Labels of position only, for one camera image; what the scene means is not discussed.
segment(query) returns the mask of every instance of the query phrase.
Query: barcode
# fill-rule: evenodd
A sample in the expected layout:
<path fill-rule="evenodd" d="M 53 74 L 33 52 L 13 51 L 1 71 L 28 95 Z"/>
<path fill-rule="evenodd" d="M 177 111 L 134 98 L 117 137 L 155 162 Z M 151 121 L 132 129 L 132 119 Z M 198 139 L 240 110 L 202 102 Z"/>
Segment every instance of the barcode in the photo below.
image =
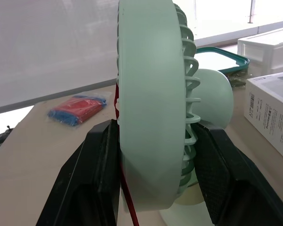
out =
<path fill-rule="evenodd" d="M 254 94 L 250 94 L 250 107 L 254 108 L 254 101 L 255 101 L 255 95 Z"/>

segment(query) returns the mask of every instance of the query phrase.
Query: red wire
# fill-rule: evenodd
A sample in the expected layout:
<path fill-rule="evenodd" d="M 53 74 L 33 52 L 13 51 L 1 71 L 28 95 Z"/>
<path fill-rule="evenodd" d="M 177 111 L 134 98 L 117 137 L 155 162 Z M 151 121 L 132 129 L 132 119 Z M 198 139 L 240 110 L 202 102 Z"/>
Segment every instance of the red wire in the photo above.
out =
<path fill-rule="evenodd" d="M 133 205 L 133 201 L 132 201 L 132 198 L 131 198 L 131 195 L 130 195 L 130 192 L 129 192 L 128 185 L 126 183 L 122 163 L 120 163 L 120 168 L 121 168 L 121 185 L 122 185 L 123 193 L 124 193 L 126 203 L 127 203 L 130 215 L 131 215 L 132 223 L 133 223 L 134 226 L 139 226 L 138 219 L 137 219 L 136 212 L 135 212 L 135 208 L 134 208 L 134 205 Z"/>
<path fill-rule="evenodd" d="M 114 98 L 114 108 L 115 108 L 116 117 L 118 118 L 119 117 L 119 111 L 116 108 L 117 99 L 118 99 L 118 85 L 116 84 L 115 98 Z M 131 195 L 130 195 L 130 192 L 129 192 L 128 185 L 126 183 L 123 165 L 122 165 L 121 162 L 120 162 L 120 168 L 121 168 L 121 173 L 120 173 L 121 186 L 122 186 L 123 193 L 124 193 L 124 196 L 125 196 L 125 199 L 126 199 L 126 203 L 127 203 L 127 206 L 128 206 L 129 212 L 130 212 L 132 223 L 133 223 L 133 226 L 139 226 L 138 219 L 137 219 L 136 212 L 135 212 L 135 208 L 134 208 L 134 205 L 133 205 L 133 201 L 132 201 L 132 198 L 131 198 Z"/>

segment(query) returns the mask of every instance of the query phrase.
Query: white box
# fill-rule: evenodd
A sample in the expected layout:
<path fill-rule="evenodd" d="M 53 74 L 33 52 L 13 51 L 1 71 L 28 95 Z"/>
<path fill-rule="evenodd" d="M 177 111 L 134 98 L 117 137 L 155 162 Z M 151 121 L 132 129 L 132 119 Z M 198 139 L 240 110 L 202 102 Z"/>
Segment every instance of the white box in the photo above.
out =
<path fill-rule="evenodd" d="M 283 72 L 283 28 L 239 39 L 238 54 L 250 60 L 253 76 Z"/>
<path fill-rule="evenodd" d="M 248 79 L 244 116 L 283 156 L 283 73 Z"/>

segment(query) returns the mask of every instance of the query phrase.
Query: white wall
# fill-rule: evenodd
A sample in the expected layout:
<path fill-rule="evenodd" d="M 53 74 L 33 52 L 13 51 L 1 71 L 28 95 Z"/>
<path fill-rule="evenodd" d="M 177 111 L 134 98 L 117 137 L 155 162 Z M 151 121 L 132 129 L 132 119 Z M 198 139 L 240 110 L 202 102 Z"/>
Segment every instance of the white wall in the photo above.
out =
<path fill-rule="evenodd" d="M 0 0 L 0 107 L 116 78 L 118 0 Z"/>

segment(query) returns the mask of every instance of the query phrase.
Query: table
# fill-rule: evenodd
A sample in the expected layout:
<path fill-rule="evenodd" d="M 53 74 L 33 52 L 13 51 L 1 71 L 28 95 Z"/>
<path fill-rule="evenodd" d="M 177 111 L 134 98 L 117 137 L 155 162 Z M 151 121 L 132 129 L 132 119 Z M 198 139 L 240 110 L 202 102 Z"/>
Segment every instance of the table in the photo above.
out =
<path fill-rule="evenodd" d="M 35 225 L 60 168 L 96 124 L 114 119 L 115 86 L 108 106 L 77 129 L 47 120 L 47 112 L 69 97 L 38 103 L 0 147 L 0 226 Z M 283 201 L 283 157 L 244 118 L 244 88 L 234 88 L 234 113 L 226 132 L 233 143 L 254 161 Z M 165 225 L 158 211 L 138 213 L 140 225 Z M 122 200 L 118 225 L 132 225 Z"/>

